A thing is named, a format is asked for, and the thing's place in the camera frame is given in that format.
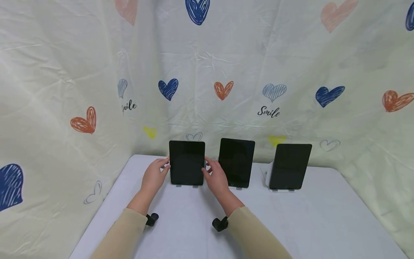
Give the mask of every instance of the yellow heart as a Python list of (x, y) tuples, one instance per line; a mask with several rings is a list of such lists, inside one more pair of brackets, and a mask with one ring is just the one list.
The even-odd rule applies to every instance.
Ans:
[(277, 144), (283, 143), (286, 140), (286, 136), (273, 136), (269, 135), (269, 143), (275, 148)]
[(155, 139), (156, 137), (156, 129), (155, 128), (148, 128), (148, 127), (143, 127), (145, 133), (148, 135), (148, 137), (150, 139)]

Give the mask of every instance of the person's left hand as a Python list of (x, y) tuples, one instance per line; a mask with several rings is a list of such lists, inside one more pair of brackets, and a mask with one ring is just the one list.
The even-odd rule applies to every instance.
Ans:
[(142, 177), (141, 191), (147, 192), (152, 196), (155, 196), (158, 190), (164, 183), (165, 176), (167, 175), (170, 165), (168, 162), (170, 157), (165, 159), (159, 158), (152, 162)]

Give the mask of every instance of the blue heart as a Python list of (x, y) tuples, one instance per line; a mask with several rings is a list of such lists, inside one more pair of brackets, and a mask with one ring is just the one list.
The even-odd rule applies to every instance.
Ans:
[(128, 82), (125, 79), (121, 79), (118, 82), (118, 96), (119, 98), (124, 98), (125, 89), (127, 89)]
[(178, 80), (173, 78), (168, 82), (168, 85), (164, 81), (160, 80), (158, 82), (158, 88), (162, 95), (167, 98), (167, 100), (171, 101), (171, 98), (173, 98), (173, 95), (177, 91)]
[(407, 18), (405, 19), (405, 27), (407, 30), (414, 30), (414, 3), (408, 9)]
[(322, 108), (325, 108), (325, 106), (327, 106), (329, 103), (333, 102), (344, 91), (345, 91), (345, 86), (338, 86), (338, 87), (332, 89), (332, 91), (330, 91), (330, 92), (326, 87), (321, 87), (316, 92), (315, 98), (318, 101), (318, 103), (322, 106)]
[(0, 211), (23, 202), (23, 171), (17, 164), (0, 169)]
[(272, 102), (276, 100), (276, 98), (282, 96), (286, 92), (287, 87), (285, 85), (276, 85), (267, 84), (263, 88), (263, 95), (269, 98)]
[(201, 25), (207, 17), (207, 12), (210, 7), (210, 0), (185, 0), (185, 7), (187, 7), (190, 19), (197, 25)]

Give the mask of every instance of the forearm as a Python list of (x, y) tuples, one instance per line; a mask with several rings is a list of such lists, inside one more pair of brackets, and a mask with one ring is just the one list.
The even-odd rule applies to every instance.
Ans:
[(230, 217), (236, 209), (244, 207), (244, 204), (228, 189), (222, 194), (217, 195), (216, 198), (227, 217)]
[(131, 209), (124, 209), (113, 224), (91, 259), (131, 259), (147, 218)]
[(249, 258), (292, 259), (279, 240), (247, 207), (236, 209), (228, 221), (230, 233)]
[(146, 216), (148, 214), (148, 209), (149, 209), (149, 206), (151, 205), (151, 202), (154, 196), (155, 194), (149, 191), (140, 190), (139, 192), (137, 192), (134, 198), (130, 201), (127, 208), (130, 208), (131, 210), (136, 211), (139, 214)]
[(147, 223), (154, 194), (139, 191), (103, 238), (91, 259), (130, 259)]

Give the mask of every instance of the tablet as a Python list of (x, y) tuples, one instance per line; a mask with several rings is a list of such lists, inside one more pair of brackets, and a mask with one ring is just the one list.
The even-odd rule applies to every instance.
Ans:
[(205, 143), (202, 141), (170, 141), (170, 176), (176, 185), (203, 185)]
[(249, 187), (254, 151), (254, 141), (221, 139), (219, 164), (226, 173), (229, 186)]
[(311, 150), (311, 144), (278, 144), (269, 189), (299, 190), (302, 188)]

